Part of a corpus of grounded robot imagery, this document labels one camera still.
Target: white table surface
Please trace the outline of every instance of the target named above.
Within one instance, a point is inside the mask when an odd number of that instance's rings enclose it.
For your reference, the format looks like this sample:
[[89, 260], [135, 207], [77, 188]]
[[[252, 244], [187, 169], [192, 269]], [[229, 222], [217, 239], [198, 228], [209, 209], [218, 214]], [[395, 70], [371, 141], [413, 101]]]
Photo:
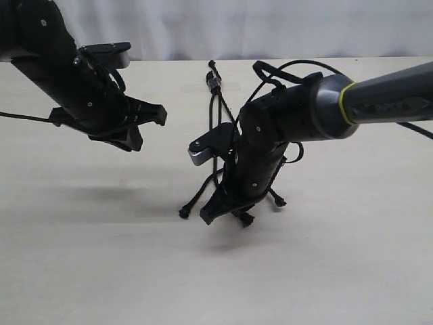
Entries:
[[[322, 61], [361, 81], [430, 60]], [[252, 63], [217, 62], [236, 112], [258, 85]], [[306, 143], [275, 182], [284, 209], [262, 202], [247, 230], [229, 216], [207, 226], [207, 191], [184, 221], [177, 211], [211, 168], [186, 150], [207, 128], [207, 71], [121, 71], [129, 95], [168, 110], [165, 127], [141, 127], [140, 153], [0, 118], [0, 324], [433, 324], [431, 140], [369, 125]], [[3, 111], [48, 116], [55, 106], [9, 64], [0, 81]]]

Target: white curtain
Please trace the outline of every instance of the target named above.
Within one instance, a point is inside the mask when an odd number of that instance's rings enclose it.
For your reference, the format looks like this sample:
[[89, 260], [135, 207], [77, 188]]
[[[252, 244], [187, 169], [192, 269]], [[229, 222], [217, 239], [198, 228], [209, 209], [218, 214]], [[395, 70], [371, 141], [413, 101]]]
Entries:
[[79, 45], [132, 60], [433, 56], [433, 0], [56, 0]]

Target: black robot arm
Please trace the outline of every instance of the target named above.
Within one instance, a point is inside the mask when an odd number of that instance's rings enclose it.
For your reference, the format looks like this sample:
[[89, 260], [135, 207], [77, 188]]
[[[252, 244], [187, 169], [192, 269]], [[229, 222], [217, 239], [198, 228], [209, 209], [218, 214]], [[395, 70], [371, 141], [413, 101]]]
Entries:
[[[365, 123], [433, 119], [433, 62], [361, 83], [340, 73], [300, 79], [260, 61], [254, 69], [276, 87], [240, 110], [241, 135], [235, 125], [225, 125], [236, 137], [226, 146], [223, 180], [200, 211], [207, 224], [226, 213], [245, 213], [261, 201], [286, 163], [284, 152], [290, 143], [344, 139]], [[263, 70], [297, 85], [286, 88]], [[220, 137], [227, 139], [227, 134]], [[194, 148], [194, 142], [189, 147], [196, 165], [218, 154], [214, 144], [200, 143], [200, 148]]]
[[113, 43], [77, 49], [54, 1], [0, 0], [0, 59], [10, 60], [61, 106], [48, 121], [127, 152], [141, 149], [139, 125], [166, 121], [161, 105], [124, 94], [117, 69], [128, 66], [130, 48]]

